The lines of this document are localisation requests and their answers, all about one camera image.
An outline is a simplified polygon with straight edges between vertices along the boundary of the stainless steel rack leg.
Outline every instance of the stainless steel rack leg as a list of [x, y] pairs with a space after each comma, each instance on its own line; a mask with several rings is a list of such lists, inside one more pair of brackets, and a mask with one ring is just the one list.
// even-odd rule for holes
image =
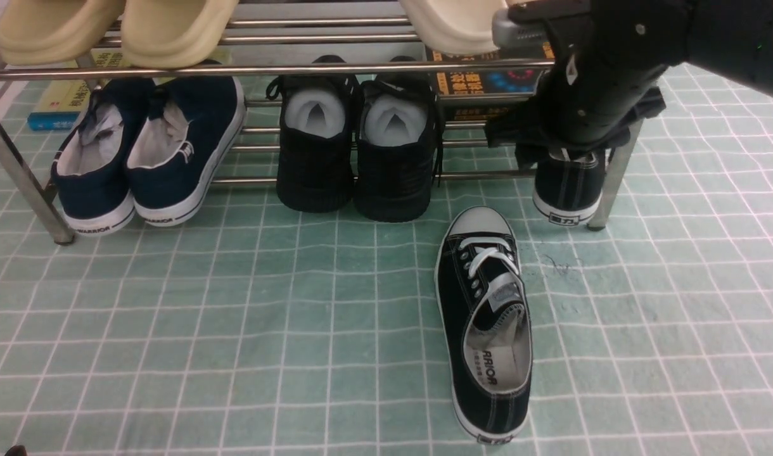
[[601, 195], [601, 205], [597, 208], [597, 213], [589, 221], [590, 231], [601, 231], [606, 228], [609, 222], [609, 216], [612, 212], [612, 206], [618, 197], [620, 185], [623, 183], [623, 176], [626, 174], [626, 168], [629, 167], [629, 160], [632, 158], [632, 152], [635, 150], [639, 131], [642, 128], [642, 121], [636, 122], [629, 127], [632, 138], [626, 145], [614, 149], [612, 159], [606, 167], [606, 179], [603, 181], [603, 194]]
[[18, 148], [13, 144], [0, 122], [0, 162], [1, 167], [10, 175], [15, 187], [27, 200], [40, 223], [59, 245], [69, 245], [74, 241], [74, 233], [51, 204], [38, 180], [24, 161]]

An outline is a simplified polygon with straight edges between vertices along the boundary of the navy blue canvas sneaker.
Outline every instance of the navy blue canvas sneaker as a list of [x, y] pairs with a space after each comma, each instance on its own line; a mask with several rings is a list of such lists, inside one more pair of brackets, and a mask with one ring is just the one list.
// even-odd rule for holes
[[198, 213], [244, 120], [237, 78], [193, 76], [156, 87], [126, 164], [138, 214], [151, 225], [173, 226]]
[[94, 90], [82, 121], [60, 145], [51, 181], [65, 222], [82, 236], [110, 234], [135, 214], [124, 165], [154, 88], [152, 80], [128, 78]]

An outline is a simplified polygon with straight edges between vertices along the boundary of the green tiled floor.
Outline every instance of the green tiled floor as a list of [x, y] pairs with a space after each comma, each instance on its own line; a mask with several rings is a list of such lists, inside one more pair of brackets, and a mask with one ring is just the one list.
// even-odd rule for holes
[[[773, 456], [773, 102], [685, 67], [662, 86], [601, 233], [548, 225], [520, 180], [448, 182], [405, 225], [215, 190], [184, 227], [59, 248], [0, 168], [0, 452]], [[4, 121], [41, 177], [64, 139], [24, 127], [42, 87]], [[514, 226], [533, 314], [531, 415], [502, 448], [459, 429], [433, 289], [471, 205]]]

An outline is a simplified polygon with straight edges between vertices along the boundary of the black canvas sneaker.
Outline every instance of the black canvas sneaker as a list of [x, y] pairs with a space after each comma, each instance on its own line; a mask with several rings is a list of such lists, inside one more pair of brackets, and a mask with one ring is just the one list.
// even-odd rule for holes
[[454, 409], [480, 443], [521, 432], [533, 366], [530, 312], [511, 226], [491, 208], [459, 214], [435, 269]]
[[442, 173], [437, 93], [427, 75], [392, 74], [361, 83], [361, 92], [355, 208], [379, 222], [417, 219], [429, 207], [435, 174]]
[[595, 215], [606, 177], [606, 151], [570, 161], [566, 152], [551, 153], [536, 170], [533, 203], [551, 223], [578, 226]]
[[[325, 55], [314, 63], [344, 63]], [[279, 115], [277, 196], [293, 210], [326, 213], [352, 198], [352, 131], [357, 123], [355, 75], [294, 75], [275, 78], [269, 100], [283, 96]]]

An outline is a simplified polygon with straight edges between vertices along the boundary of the metal rod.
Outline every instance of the metal rod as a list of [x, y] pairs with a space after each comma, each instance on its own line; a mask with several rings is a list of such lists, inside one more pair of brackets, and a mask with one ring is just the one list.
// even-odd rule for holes
[[[484, 121], [451, 121], [445, 123], [445, 129], [450, 132], [455, 132], [455, 130], [480, 130], [482, 127], [485, 127]], [[279, 127], [245, 127], [241, 130], [241, 135], [279, 135]]]
[[[486, 139], [446, 139], [442, 142], [442, 146], [445, 148], [477, 148], [488, 147], [488, 141]], [[231, 152], [235, 153], [278, 153], [279, 145], [277, 144], [237, 144], [231, 149]]]
[[[441, 95], [440, 101], [443, 104], [446, 103], [458, 103], [458, 102], [471, 102], [471, 103], [490, 103], [490, 102], [503, 102], [509, 101], [520, 102], [530, 98], [531, 94], [528, 93], [502, 93], [502, 94], [477, 94], [477, 95]], [[247, 108], [279, 108], [283, 102], [280, 99], [276, 100], [246, 100], [245, 107]]]
[[[403, 16], [368, 18], [254, 18], [254, 20], [230, 20], [227, 29], [295, 29], [334, 27], [410, 27], [412, 23]], [[119, 32], [122, 21], [117, 20], [109, 29]]]
[[623, 182], [623, 176], [626, 174], [626, 168], [629, 160], [632, 158], [632, 152], [635, 150], [637, 138], [642, 128], [642, 121], [636, 122], [629, 127], [632, 138], [622, 147], [615, 148], [611, 152], [612, 159], [606, 167], [606, 178], [603, 181], [603, 193], [601, 193], [601, 202], [598, 205], [597, 212], [589, 220], [587, 228], [592, 231], [601, 231], [606, 228], [609, 222], [609, 216], [612, 212], [612, 206], [615, 205], [615, 199], [618, 197], [620, 185]]
[[248, 76], [248, 75], [316, 75], [374, 73], [431, 73], [431, 72], [485, 72], [551, 67], [551, 60], [543, 58], [512, 58], [512, 60], [465, 61], [465, 63], [441, 63], [441, 61], [401, 61], [379, 64], [328, 64], [296, 66], [193, 66], [181, 70], [150, 70], [146, 68], [36, 68], [0, 70], [0, 80], [85, 80], [93, 78], [181, 77], [181, 76]]
[[[334, 34], [334, 35], [239, 35], [223, 37], [218, 46], [242, 46], [242, 44], [360, 44], [360, 43], [417, 43], [415, 32], [403, 34]], [[105, 37], [96, 48], [120, 48], [121, 37]]]
[[[80, 68], [94, 68], [96, 67], [96, 63], [94, 61], [94, 55], [91, 54], [90, 50], [86, 52], [83, 55], [80, 55], [75, 60], [77, 62], [77, 66]], [[99, 86], [104, 86], [102, 81], [99, 79], [90, 79], [85, 81], [86, 86], [88, 86], [88, 90], [91, 92], [94, 92], [94, 90]]]
[[[497, 170], [497, 171], [476, 171], [466, 173], [443, 173], [442, 180], [445, 181], [463, 181], [463, 180], [485, 180], [485, 179], [530, 179], [536, 175], [534, 170]], [[275, 176], [260, 177], [216, 177], [212, 180], [212, 185], [218, 187], [227, 187], [232, 185], [271, 185], [276, 184]]]
[[29, 164], [24, 161], [18, 148], [13, 144], [10, 136], [7, 135], [4, 127], [0, 123], [0, 162], [10, 178], [15, 182], [23, 198], [27, 200], [35, 215], [45, 226], [48, 234], [53, 237], [54, 242], [61, 245], [68, 245], [74, 240], [73, 231], [68, 228], [65, 221], [54, 206], [46, 200], [42, 192], [42, 186], [34, 178], [34, 174], [29, 168]]

